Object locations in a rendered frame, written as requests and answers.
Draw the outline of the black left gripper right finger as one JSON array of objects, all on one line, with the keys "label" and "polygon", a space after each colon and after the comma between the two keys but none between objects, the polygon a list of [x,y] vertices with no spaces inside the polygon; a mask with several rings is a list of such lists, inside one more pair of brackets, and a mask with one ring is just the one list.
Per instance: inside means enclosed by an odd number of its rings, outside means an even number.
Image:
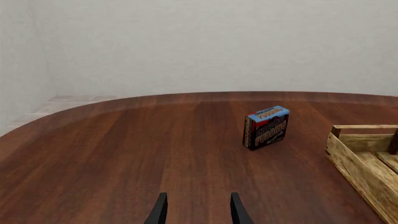
[{"label": "black left gripper right finger", "polygon": [[233,224],[254,224],[237,192],[231,193],[230,210]]}]

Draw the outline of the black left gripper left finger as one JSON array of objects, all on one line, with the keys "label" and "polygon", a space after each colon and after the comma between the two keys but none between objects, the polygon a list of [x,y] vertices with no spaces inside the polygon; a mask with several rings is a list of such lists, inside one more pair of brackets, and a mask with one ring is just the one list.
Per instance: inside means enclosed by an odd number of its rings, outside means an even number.
[{"label": "black left gripper left finger", "polygon": [[165,224],[167,219],[167,193],[161,192],[144,224]]}]

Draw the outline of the wooden slat tray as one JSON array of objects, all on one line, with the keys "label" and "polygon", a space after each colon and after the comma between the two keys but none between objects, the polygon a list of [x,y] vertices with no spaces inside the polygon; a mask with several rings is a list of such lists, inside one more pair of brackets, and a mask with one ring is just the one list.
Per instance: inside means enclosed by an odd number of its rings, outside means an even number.
[{"label": "wooden slat tray", "polygon": [[[394,134],[341,134],[344,129],[394,129]],[[326,154],[387,223],[398,224],[398,124],[334,125]]]}]

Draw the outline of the chocolate pudding box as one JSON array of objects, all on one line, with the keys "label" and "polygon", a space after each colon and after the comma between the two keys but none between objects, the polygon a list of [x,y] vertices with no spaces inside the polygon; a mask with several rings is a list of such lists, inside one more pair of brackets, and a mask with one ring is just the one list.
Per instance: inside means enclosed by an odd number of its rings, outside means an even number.
[{"label": "chocolate pudding box", "polygon": [[251,151],[285,138],[290,111],[281,106],[249,114],[244,119],[243,146]]}]

